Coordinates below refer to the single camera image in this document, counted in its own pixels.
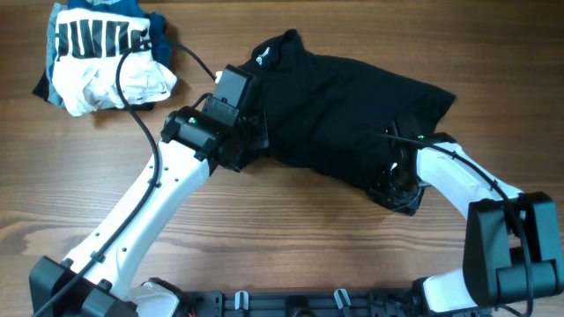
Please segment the black t-shirt with white logo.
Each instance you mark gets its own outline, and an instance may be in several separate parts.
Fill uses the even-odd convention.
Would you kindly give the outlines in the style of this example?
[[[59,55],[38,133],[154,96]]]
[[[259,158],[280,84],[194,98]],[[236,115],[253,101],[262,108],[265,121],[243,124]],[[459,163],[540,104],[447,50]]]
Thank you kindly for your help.
[[[307,51],[290,29],[252,51],[242,69],[261,80],[269,148],[280,162],[366,192],[390,162],[380,135],[392,122],[432,135],[456,97],[361,61]]]

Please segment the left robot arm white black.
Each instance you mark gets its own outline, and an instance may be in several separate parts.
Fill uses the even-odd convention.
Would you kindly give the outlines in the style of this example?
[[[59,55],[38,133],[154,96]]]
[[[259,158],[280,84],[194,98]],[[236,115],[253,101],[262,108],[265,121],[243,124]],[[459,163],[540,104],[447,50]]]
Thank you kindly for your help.
[[[41,258],[30,276],[36,316],[182,316],[182,290],[158,278],[132,280],[179,207],[222,166],[250,160],[263,112],[260,79],[228,65],[202,109],[171,113],[142,173],[100,225],[61,262]]]

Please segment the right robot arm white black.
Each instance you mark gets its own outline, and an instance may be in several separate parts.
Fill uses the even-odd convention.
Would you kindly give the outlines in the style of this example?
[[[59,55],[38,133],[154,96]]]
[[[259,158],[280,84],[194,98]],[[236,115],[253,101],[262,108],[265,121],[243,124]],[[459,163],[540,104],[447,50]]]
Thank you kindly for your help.
[[[539,298],[563,293],[563,252],[556,205],[489,173],[446,134],[423,135],[416,122],[392,122],[380,135],[391,161],[369,189],[382,207],[406,215],[426,188],[438,190],[466,221],[461,268],[413,284],[412,312],[441,316],[495,308],[524,315]]]

